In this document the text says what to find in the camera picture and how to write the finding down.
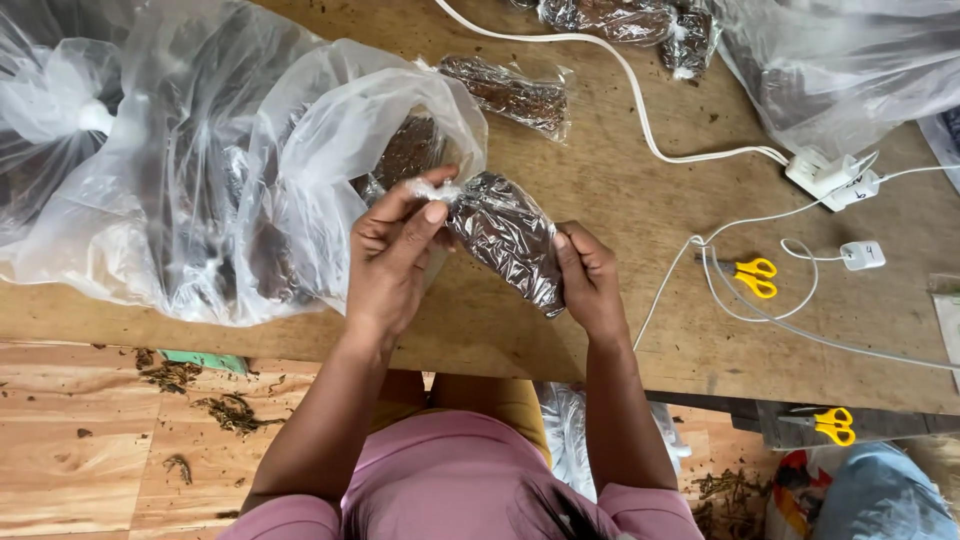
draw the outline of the black hair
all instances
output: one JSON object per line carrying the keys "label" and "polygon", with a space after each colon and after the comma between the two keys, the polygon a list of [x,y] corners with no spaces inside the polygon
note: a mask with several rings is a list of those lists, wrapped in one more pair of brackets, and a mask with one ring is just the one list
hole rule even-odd
{"label": "black hair", "polygon": [[[524,495],[537,502],[547,520],[542,516],[524,516],[522,520],[511,516],[510,522],[518,537],[531,537],[527,532],[534,530],[542,538],[552,540],[613,540],[614,535],[603,527],[595,515],[575,499],[568,497],[564,490],[551,483],[544,492],[530,479],[524,479],[521,484]],[[366,540],[370,530],[373,508],[366,501],[355,502],[344,513],[343,534],[344,540]]]}

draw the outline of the person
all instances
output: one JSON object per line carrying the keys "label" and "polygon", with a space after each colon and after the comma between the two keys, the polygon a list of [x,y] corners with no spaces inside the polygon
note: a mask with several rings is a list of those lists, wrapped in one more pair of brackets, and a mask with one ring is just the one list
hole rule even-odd
{"label": "person", "polygon": [[[433,185],[447,165],[421,175]],[[554,237],[587,332],[587,446],[597,504],[550,472],[528,380],[389,370],[447,207],[399,184],[350,232],[343,333],[264,454],[225,540],[702,539],[643,394],[613,251],[577,223]]]}

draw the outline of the wooden floor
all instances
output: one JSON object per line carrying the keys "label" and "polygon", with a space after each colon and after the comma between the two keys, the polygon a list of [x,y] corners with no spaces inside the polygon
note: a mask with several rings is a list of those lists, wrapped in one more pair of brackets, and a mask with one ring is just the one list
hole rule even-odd
{"label": "wooden floor", "polygon": [[[240,392],[257,418],[285,418],[319,366],[261,359],[251,369],[259,375],[204,370],[185,395],[161,394],[138,380],[130,349],[0,344],[0,538],[214,538],[230,522],[217,514],[240,507],[279,426],[239,438],[189,405]],[[729,415],[673,414],[693,448],[680,477],[689,499],[706,473],[770,477],[776,456]],[[173,455],[189,464],[192,484],[167,472]]]}

